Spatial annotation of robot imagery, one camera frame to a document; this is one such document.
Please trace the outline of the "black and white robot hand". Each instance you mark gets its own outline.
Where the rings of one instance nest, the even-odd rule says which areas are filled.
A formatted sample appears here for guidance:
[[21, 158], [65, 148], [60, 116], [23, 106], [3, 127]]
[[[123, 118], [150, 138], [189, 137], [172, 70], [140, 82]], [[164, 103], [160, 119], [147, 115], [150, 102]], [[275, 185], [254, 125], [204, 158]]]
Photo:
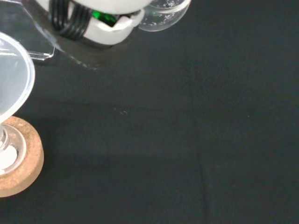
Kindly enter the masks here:
[[97, 69], [119, 53], [150, 1], [23, 0], [21, 4], [53, 47]]

